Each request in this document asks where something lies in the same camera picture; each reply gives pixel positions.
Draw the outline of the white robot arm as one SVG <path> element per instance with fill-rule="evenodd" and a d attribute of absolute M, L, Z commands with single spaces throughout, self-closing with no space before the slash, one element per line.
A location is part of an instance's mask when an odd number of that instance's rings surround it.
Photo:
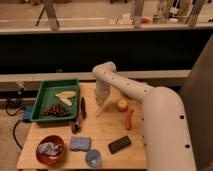
<path fill-rule="evenodd" d="M 110 87 L 141 104 L 148 171 L 197 171 L 184 104 L 175 91 L 122 77 L 113 62 L 96 65 L 92 74 L 99 106 Z"/>

